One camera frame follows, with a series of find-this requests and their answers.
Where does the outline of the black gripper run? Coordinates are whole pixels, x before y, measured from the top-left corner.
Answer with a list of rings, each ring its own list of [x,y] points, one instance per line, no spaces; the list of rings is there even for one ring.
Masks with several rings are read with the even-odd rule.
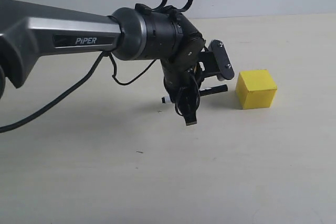
[[[172,103],[181,104],[181,114],[186,126],[197,123],[199,80],[202,75],[199,60],[199,56],[172,56],[160,59],[165,90]]]

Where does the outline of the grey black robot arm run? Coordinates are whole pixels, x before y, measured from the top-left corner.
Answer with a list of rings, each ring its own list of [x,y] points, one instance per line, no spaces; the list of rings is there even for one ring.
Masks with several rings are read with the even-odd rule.
[[[193,0],[177,8],[136,4],[109,16],[1,0],[1,89],[20,88],[43,56],[98,52],[99,58],[160,61],[164,87],[186,125],[197,122],[201,101],[202,34],[184,16]]]

